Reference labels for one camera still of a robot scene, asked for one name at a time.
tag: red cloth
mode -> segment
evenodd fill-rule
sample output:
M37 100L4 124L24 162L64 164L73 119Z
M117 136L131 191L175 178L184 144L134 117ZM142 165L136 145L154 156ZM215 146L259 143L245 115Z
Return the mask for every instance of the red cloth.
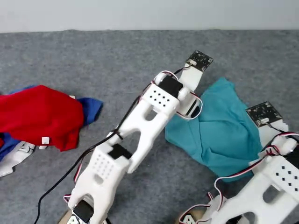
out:
M38 146L49 137L60 151L77 147L83 107L68 95L39 85L0 96L0 108L0 133Z

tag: gray carpet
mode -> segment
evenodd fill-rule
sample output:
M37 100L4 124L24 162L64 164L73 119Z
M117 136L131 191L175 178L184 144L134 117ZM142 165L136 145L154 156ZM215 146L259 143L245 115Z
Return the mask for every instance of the gray carpet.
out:
M0 34L0 91L44 84L76 97L105 102L99 120L80 133L77 149L36 150L0 178L0 222L33 223L38 198L83 150L116 126L143 87L164 69L176 70L200 50L214 63L197 93L219 77L236 85L248 106L269 100L293 131L299 131L299 31L65 31ZM124 144L131 151L137 136ZM159 135L140 167L121 182L109 212L113 224L171 224L179 213L206 203L215 175ZM248 181L221 184L227 196ZM40 224L54 224L66 210L62 196L74 184L67 177L42 203ZM285 220L299 220L299 209Z

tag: white cloth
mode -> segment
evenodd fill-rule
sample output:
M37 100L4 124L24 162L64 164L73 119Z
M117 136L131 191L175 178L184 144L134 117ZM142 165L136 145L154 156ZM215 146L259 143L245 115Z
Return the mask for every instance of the white cloth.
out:
M18 143L0 162L0 177L11 174L14 171L13 167L30 156L34 147L35 145L28 142L21 141Z

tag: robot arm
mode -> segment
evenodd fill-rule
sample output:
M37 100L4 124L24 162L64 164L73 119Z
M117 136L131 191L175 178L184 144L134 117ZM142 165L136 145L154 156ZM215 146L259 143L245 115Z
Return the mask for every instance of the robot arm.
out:
M159 73L121 124L118 134L95 148L68 202L75 214L76 207L82 204L82 200L93 207L93 211L87 217L76 214L82 224L101 224L105 221L121 179L125 173L135 171L151 150L156 137L176 112L186 119L195 118L200 113L199 105L202 102L194 95L193 90L198 85L202 72L213 60L199 51L192 56L187 61L190 70L183 70L182 81L171 72ZM195 76L196 71L197 80L187 78L188 72ZM146 116L152 110L157 113L156 116L152 120L146 120ZM120 143L136 131L141 135L137 150L131 154Z

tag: blue cloth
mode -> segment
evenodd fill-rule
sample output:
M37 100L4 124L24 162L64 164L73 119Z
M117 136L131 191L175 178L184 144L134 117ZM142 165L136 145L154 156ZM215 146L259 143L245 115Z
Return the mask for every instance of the blue cloth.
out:
M8 133L3 133L1 138L4 143L2 147L0 147L0 161L20 142L19 140L13 139Z
M14 94L16 92L20 92L22 90L26 90L29 88L34 87L35 85L27 86L23 89L18 89L12 91L10 94ZM98 114L100 113L103 102L98 99L93 98L80 98L77 99L83 106L83 113L84 113L84 126L89 125L90 123L94 122L97 119ZM3 133L0 136L4 141L2 147L0 147L0 161L3 159L5 155L10 153L14 147L20 142L20 140L13 139L10 134Z
M80 98L77 100L83 106L84 126L94 122L102 109L103 102L93 98Z
M246 114L235 86L220 78L201 96L203 109L190 121L175 115L165 129L165 138L183 148L197 162L218 176L228 176L248 167L261 151L258 129Z

